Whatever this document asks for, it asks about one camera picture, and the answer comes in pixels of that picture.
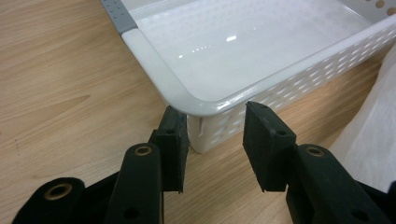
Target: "wooden table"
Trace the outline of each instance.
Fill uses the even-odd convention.
[[[0,2],[0,220],[42,184],[86,186],[120,169],[165,105],[100,1]],[[372,88],[384,52],[279,112],[298,143],[328,147]],[[190,151],[185,193],[165,193],[166,223],[290,223],[284,193],[261,193],[242,134]]]

